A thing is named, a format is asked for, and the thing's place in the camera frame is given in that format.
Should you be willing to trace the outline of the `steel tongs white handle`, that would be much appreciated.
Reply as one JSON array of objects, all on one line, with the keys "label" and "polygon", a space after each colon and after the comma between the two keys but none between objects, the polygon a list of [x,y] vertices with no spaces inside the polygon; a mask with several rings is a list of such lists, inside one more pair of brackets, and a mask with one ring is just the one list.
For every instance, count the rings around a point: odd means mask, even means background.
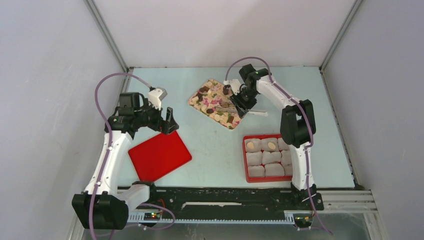
[{"label": "steel tongs white handle", "polygon": [[236,106],[232,102],[223,101],[220,102],[216,107],[215,110],[217,112],[227,112],[227,113],[234,113],[234,114],[242,114],[242,116],[239,116],[240,118],[243,118],[245,115],[256,115],[256,116],[262,116],[267,117],[268,112],[265,110],[259,110],[259,109],[250,109],[250,110],[239,110],[236,108]]}]

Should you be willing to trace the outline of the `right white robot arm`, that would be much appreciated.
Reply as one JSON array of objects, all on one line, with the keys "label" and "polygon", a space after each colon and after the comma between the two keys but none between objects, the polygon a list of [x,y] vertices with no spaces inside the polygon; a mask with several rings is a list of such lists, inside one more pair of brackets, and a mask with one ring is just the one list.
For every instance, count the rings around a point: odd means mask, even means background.
[{"label": "right white robot arm", "polygon": [[281,112],[280,135],[292,159],[290,201],[295,208],[304,209],[316,194],[310,157],[316,133],[313,104],[290,94],[266,68],[256,70],[248,64],[239,74],[242,80],[225,79],[223,83],[232,92],[230,100],[240,118],[256,105],[257,95],[266,97]]}]

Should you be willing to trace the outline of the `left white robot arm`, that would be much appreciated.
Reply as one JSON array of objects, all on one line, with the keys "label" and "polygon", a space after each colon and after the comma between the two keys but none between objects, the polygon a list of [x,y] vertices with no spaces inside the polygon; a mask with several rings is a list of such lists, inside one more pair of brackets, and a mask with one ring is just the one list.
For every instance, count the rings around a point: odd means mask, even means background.
[{"label": "left white robot arm", "polygon": [[149,183],[133,183],[118,192],[118,175],[136,132],[143,127],[169,135],[179,128],[173,109],[162,117],[163,88],[152,88],[147,96],[138,92],[120,94],[118,106],[105,120],[104,143],[90,182],[73,196],[71,205],[82,226],[89,230],[122,230],[129,213],[141,204],[153,208],[158,194]]}]

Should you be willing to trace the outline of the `brown square chocolate on tray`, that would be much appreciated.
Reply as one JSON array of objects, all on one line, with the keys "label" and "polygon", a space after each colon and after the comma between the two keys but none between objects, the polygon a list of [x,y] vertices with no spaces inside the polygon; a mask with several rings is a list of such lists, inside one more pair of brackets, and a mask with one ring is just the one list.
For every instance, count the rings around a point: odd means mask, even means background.
[{"label": "brown square chocolate on tray", "polygon": [[228,119],[227,119],[227,123],[232,124],[232,123],[233,123],[233,120],[234,120],[234,116],[229,115],[229,116],[228,116]]}]

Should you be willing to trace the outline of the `red chocolate box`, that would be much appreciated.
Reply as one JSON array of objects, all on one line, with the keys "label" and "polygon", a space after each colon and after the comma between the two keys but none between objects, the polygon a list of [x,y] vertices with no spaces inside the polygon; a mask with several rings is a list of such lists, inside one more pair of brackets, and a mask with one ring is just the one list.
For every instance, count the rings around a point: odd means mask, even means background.
[{"label": "red chocolate box", "polygon": [[[247,148],[248,142],[253,142],[255,148]],[[274,143],[276,149],[269,149],[268,142]],[[244,136],[242,155],[247,183],[289,182],[292,180],[291,152],[280,134]]]}]

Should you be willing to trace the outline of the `floral serving tray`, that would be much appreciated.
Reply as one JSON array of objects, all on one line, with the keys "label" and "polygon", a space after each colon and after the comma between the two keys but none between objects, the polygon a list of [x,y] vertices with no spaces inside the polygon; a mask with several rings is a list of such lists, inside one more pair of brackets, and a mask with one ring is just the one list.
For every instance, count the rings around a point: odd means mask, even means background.
[{"label": "floral serving tray", "polygon": [[[199,92],[202,87],[208,87],[208,92]],[[231,102],[230,96],[223,94],[224,84],[211,78],[208,79],[201,87],[188,99],[188,105],[214,120],[221,126],[233,130],[235,129],[242,119],[237,113],[216,111],[215,107],[221,102]],[[207,109],[213,109],[214,113],[207,114]],[[227,123],[228,117],[234,116],[232,123]]]}]

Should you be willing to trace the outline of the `red box lid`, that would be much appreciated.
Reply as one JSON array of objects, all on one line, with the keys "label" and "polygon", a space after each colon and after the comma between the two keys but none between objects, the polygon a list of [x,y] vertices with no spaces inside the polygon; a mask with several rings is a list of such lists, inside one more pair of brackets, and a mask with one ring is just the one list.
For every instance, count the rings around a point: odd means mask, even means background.
[{"label": "red box lid", "polygon": [[177,131],[160,133],[128,151],[138,179],[155,182],[192,160]]}]

